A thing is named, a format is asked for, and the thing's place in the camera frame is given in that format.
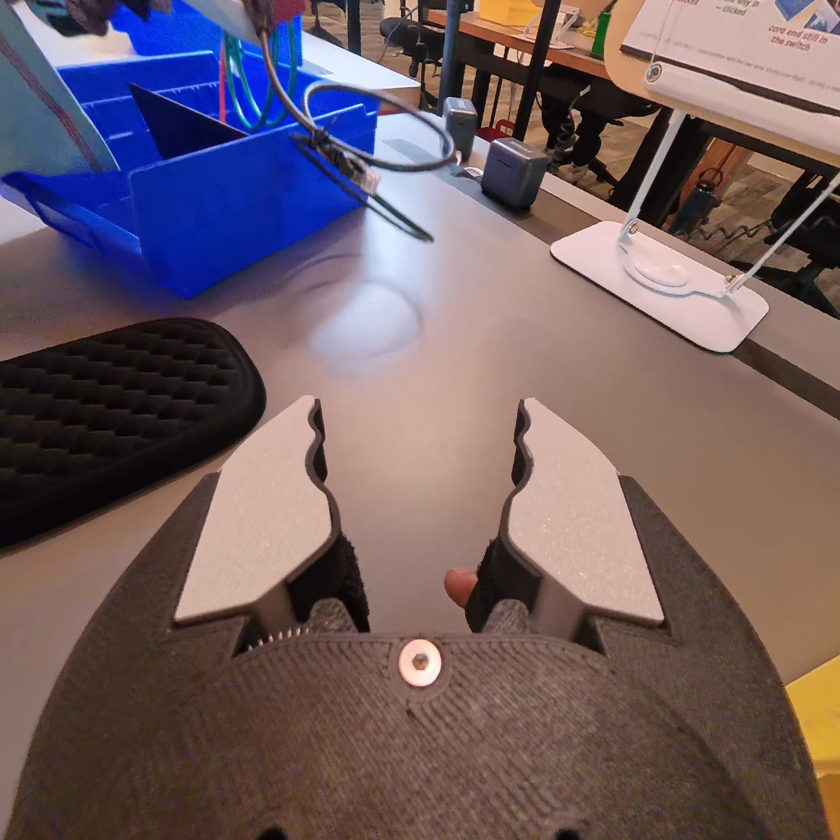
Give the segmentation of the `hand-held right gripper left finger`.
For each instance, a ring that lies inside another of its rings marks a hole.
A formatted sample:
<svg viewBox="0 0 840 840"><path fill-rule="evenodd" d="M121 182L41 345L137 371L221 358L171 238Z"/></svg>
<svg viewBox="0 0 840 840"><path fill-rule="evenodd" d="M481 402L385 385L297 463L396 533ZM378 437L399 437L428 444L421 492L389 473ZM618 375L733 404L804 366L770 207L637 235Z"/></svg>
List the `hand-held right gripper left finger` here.
<svg viewBox="0 0 840 840"><path fill-rule="evenodd" d="M218 473L175 609L193 625L250 616L263 631L308 620L343 582L340 515L325 487L320 400L304 395L249 435Z"/></svg>

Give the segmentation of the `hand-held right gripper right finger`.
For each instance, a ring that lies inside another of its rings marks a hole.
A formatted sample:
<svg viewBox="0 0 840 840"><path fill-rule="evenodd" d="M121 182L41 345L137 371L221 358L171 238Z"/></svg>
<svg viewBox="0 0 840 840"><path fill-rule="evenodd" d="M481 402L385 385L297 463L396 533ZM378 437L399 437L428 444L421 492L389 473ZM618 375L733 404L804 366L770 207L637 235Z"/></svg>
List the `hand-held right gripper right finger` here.
<svg viewBox="0 0 840 840"><path fill-rule="evenodd" d="M529 397L520 401L514 489L499 527L499 591L541 635L576 635L588 616L661 627L665 614L613 463Z"/></svg>

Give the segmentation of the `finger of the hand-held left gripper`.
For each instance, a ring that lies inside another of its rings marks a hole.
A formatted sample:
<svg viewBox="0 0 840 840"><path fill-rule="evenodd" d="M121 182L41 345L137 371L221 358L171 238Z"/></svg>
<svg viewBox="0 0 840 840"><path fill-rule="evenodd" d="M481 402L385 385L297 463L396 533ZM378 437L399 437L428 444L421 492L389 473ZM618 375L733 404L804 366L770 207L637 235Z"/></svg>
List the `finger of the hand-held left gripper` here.
<svg viewBox="0 0 840 840"><path fill-rule="evenodd" d="M186 1L185 4L224 32L253 46L259 45L256 19L265 19L264 1Z"/></svg>

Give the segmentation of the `yellow storage bin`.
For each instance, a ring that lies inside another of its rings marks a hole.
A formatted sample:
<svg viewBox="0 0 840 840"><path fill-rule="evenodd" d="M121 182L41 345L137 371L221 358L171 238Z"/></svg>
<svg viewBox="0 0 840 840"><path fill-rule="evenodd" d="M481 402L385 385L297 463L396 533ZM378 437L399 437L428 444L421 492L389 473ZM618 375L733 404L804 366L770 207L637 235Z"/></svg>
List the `yellow storage bin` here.
<svg viewBox="0 0 840 840"><path fill-rule="evenodd" d="M829 830L839 838L839 657L786 687L811 754Z"/></svg>

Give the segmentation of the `black bin divider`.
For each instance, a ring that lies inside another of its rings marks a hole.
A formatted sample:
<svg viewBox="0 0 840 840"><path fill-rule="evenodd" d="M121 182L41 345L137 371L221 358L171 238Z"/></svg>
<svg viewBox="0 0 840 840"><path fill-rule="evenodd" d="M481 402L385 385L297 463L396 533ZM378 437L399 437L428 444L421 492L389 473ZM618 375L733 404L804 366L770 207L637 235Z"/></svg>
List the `black bin divider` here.
<svg viewBox="0 0 840 840"><path fill-rule="evenodd" d="M135 104L164 161L242 140L247 132L161 94L129 84Z"/></svg>

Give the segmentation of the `black dimpled wrist pad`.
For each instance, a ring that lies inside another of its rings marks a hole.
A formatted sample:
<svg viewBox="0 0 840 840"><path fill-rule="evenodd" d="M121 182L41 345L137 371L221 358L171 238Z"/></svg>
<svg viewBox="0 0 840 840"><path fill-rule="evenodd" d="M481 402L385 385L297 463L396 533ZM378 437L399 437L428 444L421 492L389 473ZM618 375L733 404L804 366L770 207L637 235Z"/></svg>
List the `black dimpled wrist pad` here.
<svg viewBox="0 0 840 840"><path fill-rule="evenodd" d="M215 457L265 410L242 344L199 318L138 322L2 361L2 550Z"/></svg>

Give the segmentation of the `black light stand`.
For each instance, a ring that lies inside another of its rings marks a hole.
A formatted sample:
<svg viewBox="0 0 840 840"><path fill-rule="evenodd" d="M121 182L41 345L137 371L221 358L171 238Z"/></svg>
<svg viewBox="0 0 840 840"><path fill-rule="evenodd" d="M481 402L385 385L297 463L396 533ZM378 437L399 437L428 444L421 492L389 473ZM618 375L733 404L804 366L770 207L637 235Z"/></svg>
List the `black light stand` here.
<svg viewBox="0 0 840 840"><path fill-rule="evenodd" d="M443 63L440 74L437 112L442 114L447 98L459 98L463 92L466 65L459 58L458 38L460 19L472 12L475 1L447 1Z"/></svg>

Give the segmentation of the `grey charger box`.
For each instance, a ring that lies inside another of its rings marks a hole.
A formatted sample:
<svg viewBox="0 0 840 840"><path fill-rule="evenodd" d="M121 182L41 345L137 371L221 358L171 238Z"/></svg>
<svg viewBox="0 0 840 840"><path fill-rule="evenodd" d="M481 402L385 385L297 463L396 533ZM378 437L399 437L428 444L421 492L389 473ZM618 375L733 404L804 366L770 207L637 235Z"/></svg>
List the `grey charger box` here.
<svg viewBox="0 0 840 840"><path fill-rule="evenodd" d="M480 179L482 193L515 211L529 210L537 198L550 157L512 137L493 140Z"/></svg>
<svg viewBox="0 0 840 840"><path fill-rule="evenodd" d="M473 151L479 127L476 106L469 99L447 97L443 101L442 115L456 151L459 152L461 160L466 161Z"/></svg>

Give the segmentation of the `white board stand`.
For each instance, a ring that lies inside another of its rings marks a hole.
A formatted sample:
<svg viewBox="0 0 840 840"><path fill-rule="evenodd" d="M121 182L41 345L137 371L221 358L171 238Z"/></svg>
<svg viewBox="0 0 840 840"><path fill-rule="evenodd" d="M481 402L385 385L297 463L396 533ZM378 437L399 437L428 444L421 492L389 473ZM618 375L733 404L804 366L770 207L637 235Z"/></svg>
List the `white board stand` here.
<svg viewBox="0 0 840 840"><path fill-rule="evenodd" d="M686 114L673 111L663 139L621 224L600 222L551 244L551 256L696 346L730 353L770 310L746 287L775 251L838 187L835 175L822 192L747 271L724 276L640 231L643 200L665 161Z"/></svg>

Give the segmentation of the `black pole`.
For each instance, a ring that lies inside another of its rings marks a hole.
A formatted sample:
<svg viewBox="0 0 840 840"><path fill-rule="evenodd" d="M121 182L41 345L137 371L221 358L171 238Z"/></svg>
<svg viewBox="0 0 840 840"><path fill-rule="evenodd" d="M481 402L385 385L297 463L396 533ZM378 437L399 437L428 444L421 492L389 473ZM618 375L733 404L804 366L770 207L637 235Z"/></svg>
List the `black pole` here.
<svg viewBox="0 0 840 840"><path fill-rule="evenodd" d="M521 97L512 132L512 137L521 142L525 140L529 128L532 106L537 96L539 80L548 57L561 4L561 1L545 1L542 5L539 28L532 46L527 76L521 85Z"/></svg>

